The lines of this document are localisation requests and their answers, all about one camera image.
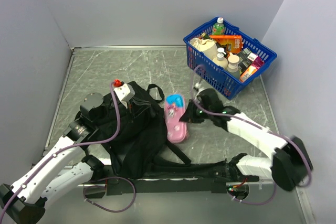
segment white wall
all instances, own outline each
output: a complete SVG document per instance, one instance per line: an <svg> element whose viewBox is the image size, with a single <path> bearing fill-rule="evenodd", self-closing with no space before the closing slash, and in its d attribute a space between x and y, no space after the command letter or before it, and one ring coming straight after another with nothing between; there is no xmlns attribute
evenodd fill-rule
<svg viewBox="0 0 336 224"><path fill-rule="evenodd" d="M71 51L43 0L0 0L0 184L43 152Z"/></svg>
<svg viewBox="0 0 336 224"><path fill-rule="evenodd" d="M265 84L279 128L301 137L314 165L318 223L335 223L336 1L285 0L263 43L278 53Z"/></svg>
<svg viewBox="0 0 336 224"><path fill-rule="evenodd" d="M283 0L46 0L71 47L182 45L224 16L262 39Z"/></svg>

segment blue basket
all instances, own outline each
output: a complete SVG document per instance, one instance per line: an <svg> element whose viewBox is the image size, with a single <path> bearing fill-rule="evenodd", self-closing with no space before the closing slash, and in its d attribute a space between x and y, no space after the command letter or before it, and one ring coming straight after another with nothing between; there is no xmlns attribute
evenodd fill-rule
<svg viewBox="0 0 336 224"><path fill-rule="evenodd" d="M197 71L197 74L202 76L204 80L206 80L227 99L231 100L256 77L260 76L277 58L277 54L261 44L259 40L251 39L246 34L242 33L239 30L239 27L233 26L229 22L224 21L224 34L241 35L244 43L244 48L248 47L253 53L260 56L265 63L257 72L252 74L250 78L241 83L229 72L225 71L222 67L219 67L218 65L213 63L212 60L208 59L202 52L199 52L190 44L191 39L196 37L200 38L202 33L210 35L212 31L212 26L216 22L217 18L214 18L211 21L204 23L183 39L187 47L187 63L191 69L195 69L198 65L204 65L205 71L199 69Z"/></svg>

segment gray marble tabletop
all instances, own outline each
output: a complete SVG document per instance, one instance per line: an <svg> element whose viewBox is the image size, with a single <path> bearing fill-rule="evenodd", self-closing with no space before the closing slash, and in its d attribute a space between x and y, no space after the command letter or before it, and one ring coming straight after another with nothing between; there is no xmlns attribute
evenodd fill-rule
<svg viewBox="0 0 336 224"><path fill-rule="evenodd" d="M62 132L74 119L84 97L91 92L107 94L114 79L136 81L143 88L155 83L167 96L180 93L186 101L190 98L191 69L186 64L186 50L78 50L74 53L69 78L62 96L56 123L51 134L49 148L62 136ZM233 105L257 123L275 131L275 124L260 78L256 78L231 101L219 95L226 105ZM239 153L264 156L263 153L239 136L215 127L211 121L188 125L189 138L178 144L194 163L213 163L225 158L230 160ZM89 147L89 152L105 164L109 154L100 145ZM162 156L179 162L178 158L164 150ZM75 158L70 165L80 162Z"/></svg>

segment pink case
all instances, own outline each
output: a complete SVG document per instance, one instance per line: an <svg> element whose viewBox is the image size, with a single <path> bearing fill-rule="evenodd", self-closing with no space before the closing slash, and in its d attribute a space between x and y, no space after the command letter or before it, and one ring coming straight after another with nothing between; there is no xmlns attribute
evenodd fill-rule
<svg viewBox="0 0 336 224"><path fill-rule="evenodd" d="M184 97L181 94L172 94L164 102L164 118L168 134L167 139L172 143L180 143L187 137L187 124L180 122L185 112Z"/></svg>

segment white bottle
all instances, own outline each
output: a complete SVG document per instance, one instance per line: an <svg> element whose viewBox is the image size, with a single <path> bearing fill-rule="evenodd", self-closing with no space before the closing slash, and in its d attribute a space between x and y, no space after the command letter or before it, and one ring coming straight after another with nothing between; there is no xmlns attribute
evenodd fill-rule
<svg viewBox="0 0 336 224"><path fill-rule="evenodd" d="M240 71L238 69L239 57L230 53L228 58L229 64L227 66L227 71L236 79L240 78Z"/></svg>
<svg viewBox="0 0 336 224"><path fill-rule="evenodd" d="M224 54L226 54L224 48L222 47L218 48L217 57L215 57L212 61L218 66L224 68L224 70L226 70L228 62L227 59L224 57Z"/></svg>

